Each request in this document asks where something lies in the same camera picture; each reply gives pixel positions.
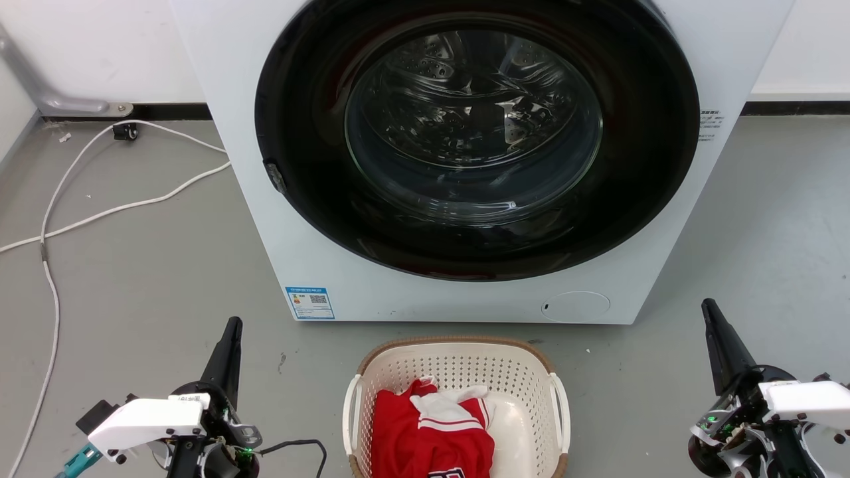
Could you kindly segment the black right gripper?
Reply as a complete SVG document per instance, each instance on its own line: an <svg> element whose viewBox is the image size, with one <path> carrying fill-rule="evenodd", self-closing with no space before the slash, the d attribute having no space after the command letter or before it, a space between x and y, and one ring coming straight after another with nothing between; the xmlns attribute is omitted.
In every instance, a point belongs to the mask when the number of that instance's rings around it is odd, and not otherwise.
<svg viewBox="0 0 850 478"><path fill-rule="evenodd" d="M691 463L708 478L809 478L807 384L756 365L716 300L701 311L718 400L690 430Z"/></svg>

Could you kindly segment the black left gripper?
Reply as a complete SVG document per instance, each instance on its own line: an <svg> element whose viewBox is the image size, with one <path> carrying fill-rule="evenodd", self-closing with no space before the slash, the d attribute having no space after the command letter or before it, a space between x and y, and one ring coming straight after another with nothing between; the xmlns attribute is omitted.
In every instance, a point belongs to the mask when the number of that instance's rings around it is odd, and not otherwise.
<svg viewBox="0 0 850 478"><path fill-rule="evenodd" d="M166 478L258 478L259 459L253 449L263 442L256 426L243 424L237 405L242 369L243 322L230 317L200 382L174 390L170 399L201 400L198 426L170 433L171 457Z"/></svg>

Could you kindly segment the white perforated laundry basket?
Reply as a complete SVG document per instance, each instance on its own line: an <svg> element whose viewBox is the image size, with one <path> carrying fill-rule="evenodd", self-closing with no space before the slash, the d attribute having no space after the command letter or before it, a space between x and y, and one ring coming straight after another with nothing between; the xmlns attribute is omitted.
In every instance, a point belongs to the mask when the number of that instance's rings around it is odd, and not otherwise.
<svg viewBox="0 0 850 478"><path fill-rule="evenodd" d="M553 365L525 342L487 336L398 339L359 364L343 405L343 447L353 478L373 478L373 422L379 392L433 378L438 390L485 386L494 406L492 478L564 478L570 405Z"/></svg>

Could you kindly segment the blue energy label sticker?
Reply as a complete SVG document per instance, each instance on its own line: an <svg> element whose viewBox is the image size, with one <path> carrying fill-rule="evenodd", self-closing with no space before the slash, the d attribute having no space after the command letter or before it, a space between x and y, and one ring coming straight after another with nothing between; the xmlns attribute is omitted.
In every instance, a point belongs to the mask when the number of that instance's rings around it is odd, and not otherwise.
<svg viewBox="0 0 850 478"><path fill-rule="evenodd" d="M284 291L295 320L333 321L336 319L327 288L285 287Z"/></svg>

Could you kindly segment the round white filter cover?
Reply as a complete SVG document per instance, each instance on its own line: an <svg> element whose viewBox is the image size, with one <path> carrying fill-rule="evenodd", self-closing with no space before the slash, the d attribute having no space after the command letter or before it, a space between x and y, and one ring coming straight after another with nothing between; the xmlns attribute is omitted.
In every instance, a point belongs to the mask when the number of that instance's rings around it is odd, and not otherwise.
<svg viewBox="0 0 850 478"><path fill-rule="evenodd" d="M553 323L591 323L603 317L610 306L610 300L595 291L566 291L547 299L541 314Z"/></svg>

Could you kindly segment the white front-load washing machine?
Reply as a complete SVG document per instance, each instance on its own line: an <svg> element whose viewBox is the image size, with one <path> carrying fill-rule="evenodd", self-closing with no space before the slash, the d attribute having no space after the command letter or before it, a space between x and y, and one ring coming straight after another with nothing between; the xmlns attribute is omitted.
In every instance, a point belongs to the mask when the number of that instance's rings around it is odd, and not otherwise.
<svg viewBox="0 0 850 478"><path fill-rule="evenodd" d="M258 147L259 76L286 25L311 0L170 0L178 30L280 290L324 287L334 321L552 323L541 307L566 291L611 303L597 324L633 323L703 191L796 0L649 0L671 25L699 93L699 135L670 202L637 234L560 272L454 281L394 270L315 229L277 190Z"/></svg>

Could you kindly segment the red and white garment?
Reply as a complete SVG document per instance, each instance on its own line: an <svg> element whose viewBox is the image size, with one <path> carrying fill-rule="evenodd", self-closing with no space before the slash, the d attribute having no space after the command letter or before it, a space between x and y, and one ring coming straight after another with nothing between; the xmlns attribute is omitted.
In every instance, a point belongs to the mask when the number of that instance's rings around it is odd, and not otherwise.
<svg viewBox="0 0 850 478"><path fill-rule="evenodd" d="M371 426L371 478L491 478L497 406L489 388L440 390L434 376L380 390Z"/></svg>

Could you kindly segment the black round washer door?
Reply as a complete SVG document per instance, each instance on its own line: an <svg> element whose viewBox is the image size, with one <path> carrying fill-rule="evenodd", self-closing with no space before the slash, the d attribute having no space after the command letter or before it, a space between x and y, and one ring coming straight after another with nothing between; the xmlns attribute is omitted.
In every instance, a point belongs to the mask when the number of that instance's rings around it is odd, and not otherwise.
<svg viewBox="0 0 850 478"><path fill-rule="evenodd" d="M508 281L646 227L695 157L699 93L649 0L311 0L265 60L255 125L331 241Z"/></svg>

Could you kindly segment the grey wall pipe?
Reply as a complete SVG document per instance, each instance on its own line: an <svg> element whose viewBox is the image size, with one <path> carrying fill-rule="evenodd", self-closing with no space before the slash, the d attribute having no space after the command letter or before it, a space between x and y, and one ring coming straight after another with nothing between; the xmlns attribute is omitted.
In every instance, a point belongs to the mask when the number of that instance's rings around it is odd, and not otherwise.
<svg viewBox="0 0 850 478"><path fill-rule="evenodd" d="M61 94L47 82L19 49L0 23L0 57L27 92L43 117L54 118L127 118L134 104L82 99Z"/></svg>

